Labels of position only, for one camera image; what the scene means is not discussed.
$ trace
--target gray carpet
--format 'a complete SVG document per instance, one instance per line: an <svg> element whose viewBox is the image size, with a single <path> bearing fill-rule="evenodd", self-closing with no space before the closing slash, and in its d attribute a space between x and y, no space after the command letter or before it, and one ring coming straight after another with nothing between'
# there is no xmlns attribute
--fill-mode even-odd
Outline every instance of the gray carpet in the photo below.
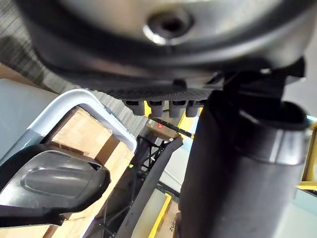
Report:
<svg viewBox="0 0 317 238"><path fill-rule="evenodd" d="M0 62L18 71L46 90L61 94L80 88L46 69L36 58L31 42L11 0L0 0ZM124 104L105 93L92 93L123 122L132 134L137 136L147 118L132 114Z"/></svg>

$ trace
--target yellow metal bar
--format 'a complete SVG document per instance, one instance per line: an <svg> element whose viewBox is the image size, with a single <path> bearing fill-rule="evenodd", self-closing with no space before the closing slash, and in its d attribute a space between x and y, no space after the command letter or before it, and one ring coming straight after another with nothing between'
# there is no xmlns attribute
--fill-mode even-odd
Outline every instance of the yellow metal bar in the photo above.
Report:
<svg viewBox="0 0 317 238"><path fill-rule="evenodd" d="M155 221L154 226L152 227L152 230L151 230L151 233L149 235L149 238L154 238L155 237L155 234L157 233L157 230L159 228L159 224L160 224L161 220L163 219L163 217L165 215L165 212L166 212L166 210L168 208L168 205L169 205L170 201L172 200L172 196L169 195L168 193L166 193L165 196L166 196L166 200L165 200L165 202L163 204L163 207L162 207L161 211L159 212L158 218Z"/></svg>
<svg viewBox="0 0 317 238"><path fill-rule="evenodd" d="M313 130L310 146L308 149L305 170L303 174L303 181L317 181L317 175L315 175L314 167L317 167L317 123L313 123L311 126Z"/></svg>
<svg viewBox="0 0 317 238"><path fill-rule="evenodd" d="M151 108L149 107L147 101L144 101L144 115L148 118L151 112Z"/></svg>
<svg viewBox="0 0 317 238"><path fill-rule="evenodd" d="M313 181L302 181L297 188L301 190L317 190L317 182Z"/></svg>

